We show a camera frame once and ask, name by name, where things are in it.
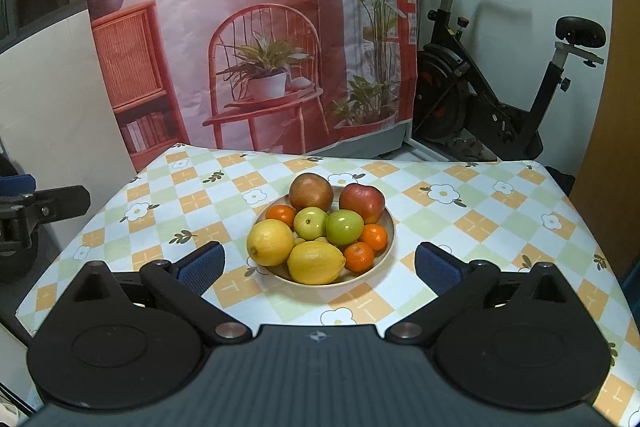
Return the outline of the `orange mandarin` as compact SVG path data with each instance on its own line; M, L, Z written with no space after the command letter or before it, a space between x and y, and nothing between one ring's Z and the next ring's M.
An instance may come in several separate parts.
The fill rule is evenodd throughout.
M292 229L294 227L296 213L297 211L293 207L289 205L278 204L272 205L267 209L265 218L278 220Z
M345 268L352 273L363 273L374 265L374 250L363 242L356 242L344 250Z
M359 240L367 244L375 253L385 251L388 243L386 228L383 225L365 225Z

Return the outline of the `yellow lemon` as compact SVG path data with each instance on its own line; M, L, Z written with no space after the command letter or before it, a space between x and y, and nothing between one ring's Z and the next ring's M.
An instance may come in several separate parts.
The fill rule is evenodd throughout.
M276 219L257 222L246 239L248 255L263 267L275 267L285 262L293 248L292 230Z
M341 274L346 259L335 246L311 241L296 245L286 260L288 273L296 283L331 284Z

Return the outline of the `checkered floral tablecloth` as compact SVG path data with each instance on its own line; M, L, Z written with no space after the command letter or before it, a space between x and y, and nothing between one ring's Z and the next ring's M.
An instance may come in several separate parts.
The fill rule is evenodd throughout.
M317 288L279 280L248 259L253 223L303 172L336 187L367 184L384 194L395 228L390 257L379 268L347 284ZM88 222L41 275L16 318L35 332L87 261L136 271L157 258L175 261L210 241L224 246L226 269L206 298L250 326L371 323L385 329L433 298L414 272L413 253L423 242L506 271L552 262L610 345L612 369L598 409L615 424L638 424L636 322L587 225L533 161L343 159L176 145Z

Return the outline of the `beige round plate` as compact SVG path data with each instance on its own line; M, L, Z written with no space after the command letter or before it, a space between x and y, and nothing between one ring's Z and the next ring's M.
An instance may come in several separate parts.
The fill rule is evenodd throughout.
M338 209L338 199L340 198L343 190L344 190L344 187L341 187L341 186L333 187L334 199L331 206L332 211L336 211ZM285 206L288 205L288 196L285 195L274 200L272 202L272 205L270 206L274 206L274 205L285 205ZM266 219L267 212L268 212L268 208L262 210L262 212L259 213L259 215L257 216L257 219L254 225L257 225L258 222L264 221ZM330 286L344 286L346 284L349 284L352 281L361 280L364 277L364 274L368 272L369 273L374 272L376 269L381 268L383 266L383 263L386 262L385 259L390 255L393 249L396 227L395 227L395 221L393 219L393 216L386 207L384 208L380 219L378 219L378 222L376 222L375 225L386 232L387 243L385 245L385 248L381 249L380 251L374 251L373 263L370 266L370 268L367 269L366 271L363 271L360 273L350 272L345 267L341 271L340 275L337 275L334 281L332 281L331 283L318 284L318 285L305 285L303 283L298 283L294 281L294 279L292 279L290 275L290 272L288 272L288 266L286 265L286 262L283 263L283 265L277 265L276 267L265 267L265 269L267 270L267 272L265 273L267 275L272 275L273 277L277 277L277 279L280 281L283 281L285 283L292 284L298 287L314 286L314 287L322 288L322 287L330 287Z

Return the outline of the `bright red apple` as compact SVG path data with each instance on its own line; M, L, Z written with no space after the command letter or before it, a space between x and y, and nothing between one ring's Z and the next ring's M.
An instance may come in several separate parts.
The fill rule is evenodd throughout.
M338 208L358 213L366 225L374 225L385 209L384 194L373 185L351 183L343 188Z

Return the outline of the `green apple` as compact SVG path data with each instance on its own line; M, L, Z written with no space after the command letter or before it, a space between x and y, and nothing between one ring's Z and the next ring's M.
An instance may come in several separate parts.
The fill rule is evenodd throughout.
M337 247L348 246L359 239L364 222L358 213L339 209L326 218L326 239Z

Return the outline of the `yellow-green apple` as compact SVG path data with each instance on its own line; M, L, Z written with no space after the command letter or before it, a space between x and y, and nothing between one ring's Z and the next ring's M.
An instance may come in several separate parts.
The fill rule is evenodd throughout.
M326 235L326 218L328 215L319 207L306 207L299 210L294 218L294 231L305 239L313 241Z

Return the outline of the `dull red apple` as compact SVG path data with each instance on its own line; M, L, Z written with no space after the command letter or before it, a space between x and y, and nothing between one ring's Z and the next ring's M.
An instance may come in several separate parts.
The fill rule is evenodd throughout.
M288 200L296 210L318 207L328 211L333 202L333 188L327 179L313 172L296 176L288 190Z

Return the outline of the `red printed backdrop cloth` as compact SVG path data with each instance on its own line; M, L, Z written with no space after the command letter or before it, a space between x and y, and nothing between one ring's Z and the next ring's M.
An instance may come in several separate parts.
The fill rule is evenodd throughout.
M416 87L416 0L87 0L134 167L180 143L374 157Z

